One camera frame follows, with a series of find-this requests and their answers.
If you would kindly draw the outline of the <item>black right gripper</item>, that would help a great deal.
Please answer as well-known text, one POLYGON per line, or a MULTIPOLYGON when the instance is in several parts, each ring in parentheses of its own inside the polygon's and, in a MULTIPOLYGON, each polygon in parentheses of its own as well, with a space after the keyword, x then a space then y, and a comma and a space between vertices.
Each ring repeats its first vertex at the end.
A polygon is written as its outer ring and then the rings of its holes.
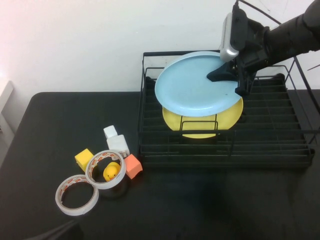
POLYGON ((233 61, 207 74, 211 82, 238 81, 235 93, 241 97, 251 92, 256 72, 272 65, 265 43, 270 29, 247 17, 236 3, 232 8, 231 46, 238 51, 233 61))

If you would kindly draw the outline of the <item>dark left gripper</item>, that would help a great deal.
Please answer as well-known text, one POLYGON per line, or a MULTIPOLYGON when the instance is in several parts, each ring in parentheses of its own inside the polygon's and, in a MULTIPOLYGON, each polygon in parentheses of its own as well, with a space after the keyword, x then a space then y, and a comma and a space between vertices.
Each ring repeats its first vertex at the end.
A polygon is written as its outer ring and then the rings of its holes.
POLYGON ((28 240, 82 240, 83 231, 80 224, 71 220, 45 233, 28 238, 28 240))

